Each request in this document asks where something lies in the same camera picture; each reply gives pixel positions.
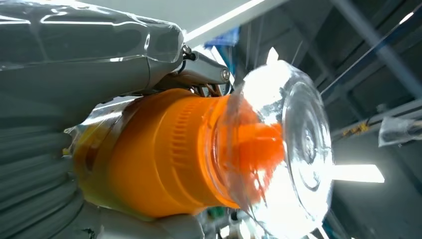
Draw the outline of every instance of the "fluorescent light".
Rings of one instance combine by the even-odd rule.
[[[384,183],[385,179],[374,164],[363,165],[335,165],[331,169],[334,180]]]
[[[185,42],[188,42],[204,33],[206,33],[207,31],[215,28],[216,26],[219,26],[223,23],[225,23],[226,21],[234,18],[235,16],[241,14],[242,12],[249,10],[251,8],[253,8],[254,6],[262,3],[265,0],[251,0],[227,13],[225,13],[224,15],[217,17],[216,19],[206,23],[203,26],[198,27],[197,29],[189,32],[188,34],[186,34],[185,37]]]
[[[409,18],[411,18],[411,16],[413,16],[413,12],[407,14],[405,17],[403,17],[403,19],[399,22],[399,25],[402,24],[403,22],[407,21]]]
[[[220,236],[222,238],[228,237],[229,234],[230,234],[230,227],[229,226],[226,226],[226,227],[220,229]]]
[[[268,52],[267,65],[276,61],[278,61],[278,53],[274,47],[271,47],[270,51]]]
[[[322,226],[318,227],[319,233],[321,233],[322,238],[324,239],[329,239],[327,233],[324,231],[324,229],[322,228]]]

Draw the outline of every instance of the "bolt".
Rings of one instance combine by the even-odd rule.
[[[182,46],[182,51],[183,51],[183,53],[185,53],[185,54],[191,54],[191,53],[192,53],[192,49],[191,49],[188,45],[186,45],[186,44],[184,44],[184,45]]]
[[[230,79],[230,72],[226,69],[224,69],[221,72],[221,77],[223,78],[224,81],[228,81]]]

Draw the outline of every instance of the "transparent plastic container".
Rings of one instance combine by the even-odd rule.
[[[331,200],[328,123],[311,79],[284,61],[249,73],[216,128],[213,165],[230,198],[268,233],[300,238]]]

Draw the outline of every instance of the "orange plastic part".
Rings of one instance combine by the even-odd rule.
[[[215,128],[227,100],[168,90],[134,102],[111,129],[92,128],[75,152],[87,200],[145,219],[195,214],[210,206],[238,208],[222,180],[229,159],[215,154]],[[239,172],[271,171],[283,158],[281,127],[249,123],[256,116],[247,104],[245,109],[249,113],[241,117],[245,124],[233,144],[240,152]],[[93,139],[96,134],[102,143]],[[92,164],[89,173],[87,164]]]

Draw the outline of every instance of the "plastic protective cover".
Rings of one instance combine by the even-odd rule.
[[[378,135],[378,146],[422,140],[422,121],[385,117]]]
[[[264,231],[297,239],[322,224],[331,202],[331,140],[322,99],[284,61],[245,77],[230,96],[217,141],[231,198]]]
[[[175,62],[174,23],[77,1],[0,0],[0,70],[53,62]]]

